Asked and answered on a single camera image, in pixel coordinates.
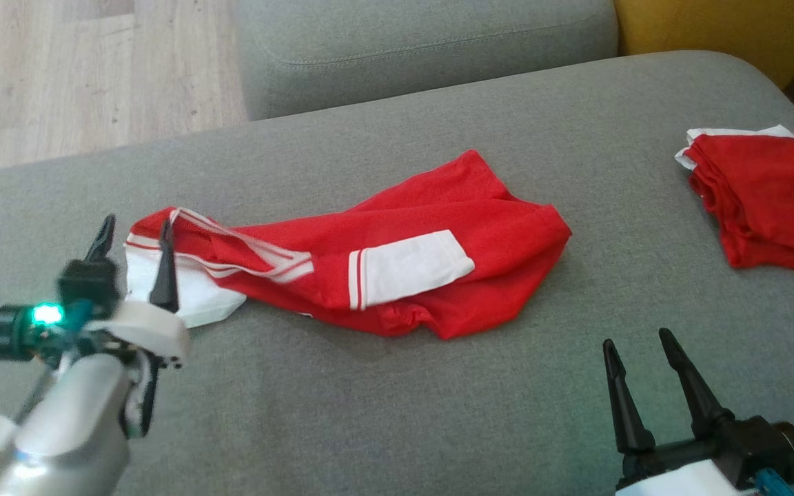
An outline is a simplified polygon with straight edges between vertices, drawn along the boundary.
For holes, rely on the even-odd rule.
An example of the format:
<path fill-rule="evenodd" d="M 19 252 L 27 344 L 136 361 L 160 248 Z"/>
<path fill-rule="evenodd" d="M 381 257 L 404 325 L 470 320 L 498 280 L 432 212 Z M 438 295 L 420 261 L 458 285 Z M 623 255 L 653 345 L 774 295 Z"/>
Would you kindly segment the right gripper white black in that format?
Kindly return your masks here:
<path fill-rule="evenodd" d="M 645 428 L 614 341 L 602 343 L 615 446 L 624 456 L 618 495 L 780 495 L 782 425 L 737 420 L 722 406 L 670 329 L 658 331 L 680 377 L 693 439 L 658 445 Z"/>

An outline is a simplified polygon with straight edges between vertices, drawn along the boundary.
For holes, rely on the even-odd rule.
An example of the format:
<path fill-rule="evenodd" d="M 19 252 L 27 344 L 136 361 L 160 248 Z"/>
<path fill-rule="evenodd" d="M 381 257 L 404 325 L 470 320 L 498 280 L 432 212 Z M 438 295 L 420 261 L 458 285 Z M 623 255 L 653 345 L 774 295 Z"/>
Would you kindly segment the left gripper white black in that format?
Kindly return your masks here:
<path fill-rule="evenodd" d="M 103 351 L 111 339 L 125 342 L 161 359 L 161 367 L 182 369 L 190 352 L 188 330 L 179 311 L 179 280 L 170 219 L 161 226 L 161 257 L 147 301 L 120 301 L 114 283 L 116 267 L 108 258 L 116 214 L 108 214 L 86 252 L 72 260 L 57 280 L 65 310 L 57 344 L 63 353 Z"/>

